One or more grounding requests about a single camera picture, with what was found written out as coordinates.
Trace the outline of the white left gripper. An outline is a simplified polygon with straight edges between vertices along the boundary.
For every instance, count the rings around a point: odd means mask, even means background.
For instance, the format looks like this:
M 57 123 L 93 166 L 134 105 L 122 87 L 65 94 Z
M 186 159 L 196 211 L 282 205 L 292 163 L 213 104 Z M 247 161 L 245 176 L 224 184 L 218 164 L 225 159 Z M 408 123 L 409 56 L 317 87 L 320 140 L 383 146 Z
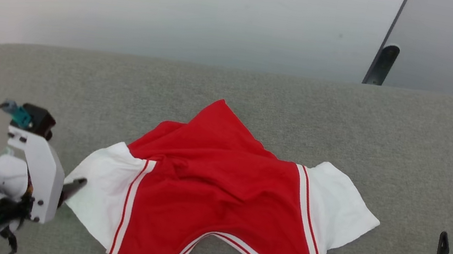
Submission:
M 33 187 L 35 200 L 29 218 L 40 224 L 47 223 L 55 218 L 59 197 L 61 207 L 87 184 L 87 179 L 77 178 L 63 185 L 65 173 L 62 164 L 47 139 L 14 126 L 9 132 L 13 137 L 7 143 L 24 152 Z

